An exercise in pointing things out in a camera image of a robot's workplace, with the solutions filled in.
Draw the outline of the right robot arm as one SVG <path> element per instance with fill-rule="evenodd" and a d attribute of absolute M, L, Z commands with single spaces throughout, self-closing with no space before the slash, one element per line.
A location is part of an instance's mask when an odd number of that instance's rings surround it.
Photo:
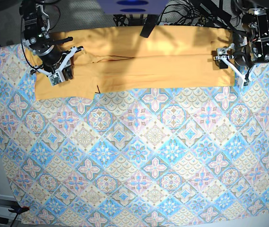
<path fill-rule="evenodd" d="M 45 6 L 54 2 L 43 0 L 23 0 L 19 7 L 21 20 L 21 47 L 27 48 L 36 55 L 42 64 L 33 66 L 26 60 L 31 67 L 31 74 L 42 73 L 49 79 L 52 86 L 73 79 L 72 59 L 74 55 L 83 50 L 82 46 L 73 46 L 69 50 L 62 50 L 61 44 L 71 42 L 72 37 L 54 40 L 49 31 L 49 15 L 45 12 Z"/>

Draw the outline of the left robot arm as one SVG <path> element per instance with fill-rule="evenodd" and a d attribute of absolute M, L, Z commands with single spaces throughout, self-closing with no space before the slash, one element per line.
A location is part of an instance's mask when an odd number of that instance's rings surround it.
<path fill-rule="evenodd" d="M 231 24 L 231 15 L 223 10 L 223 1 L 219 6 L 211 0 L 193 0 L 192 5 L 203 16 L 221 28 L 229 28 L 238 43 L 217 48 L 213 57 L 220 69 L 231 68 L 238 76 L 237 86 L 243 88 L 251 80 L 251 72 L 258 63 L 269 63 L 269 21 L 267 11 L 247 0 L 232 0 L 231 9 L 242 15 L 243 30 Z"/>

